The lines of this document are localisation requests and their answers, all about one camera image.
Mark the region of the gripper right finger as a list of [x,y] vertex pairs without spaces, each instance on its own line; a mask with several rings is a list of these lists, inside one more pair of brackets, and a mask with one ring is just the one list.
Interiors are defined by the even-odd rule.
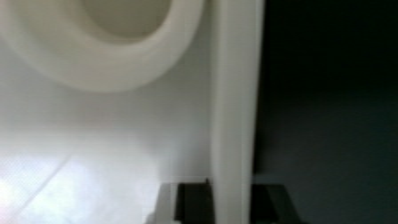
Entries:
[[250,224],[305,224],[281,184],[252,185]]

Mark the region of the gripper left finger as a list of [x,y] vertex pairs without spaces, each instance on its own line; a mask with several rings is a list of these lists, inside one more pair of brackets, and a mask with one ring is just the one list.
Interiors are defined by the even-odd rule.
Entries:
[[160,185],[154,224],[213,224],[210,180]]

